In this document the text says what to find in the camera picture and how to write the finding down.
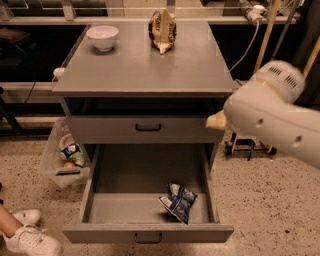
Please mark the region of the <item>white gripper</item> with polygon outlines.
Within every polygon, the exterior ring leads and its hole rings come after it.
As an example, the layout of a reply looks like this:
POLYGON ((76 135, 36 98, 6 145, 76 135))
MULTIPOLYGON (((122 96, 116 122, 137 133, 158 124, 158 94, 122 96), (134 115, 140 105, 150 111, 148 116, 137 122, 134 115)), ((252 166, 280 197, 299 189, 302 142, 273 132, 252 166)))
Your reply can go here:
POLYGON ((282 140, 290 135, 285 116, 304 88, 297 68, 284 61, 268 62, 228 98, 224 111, 207 118, 206 127, 224 130, 228 123, 241 135, 282 140))

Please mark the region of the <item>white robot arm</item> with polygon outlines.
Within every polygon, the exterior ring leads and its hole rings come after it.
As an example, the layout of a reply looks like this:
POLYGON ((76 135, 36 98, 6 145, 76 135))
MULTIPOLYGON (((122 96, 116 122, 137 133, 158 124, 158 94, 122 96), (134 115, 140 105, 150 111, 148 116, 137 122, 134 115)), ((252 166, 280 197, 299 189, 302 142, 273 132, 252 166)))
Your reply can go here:
POLYGON ((226 100, 222 111, 207 118, 206 126, 254 136, 320 168, 320 112, 295 104, 304 89, 299 69, 270 61, 226 100))

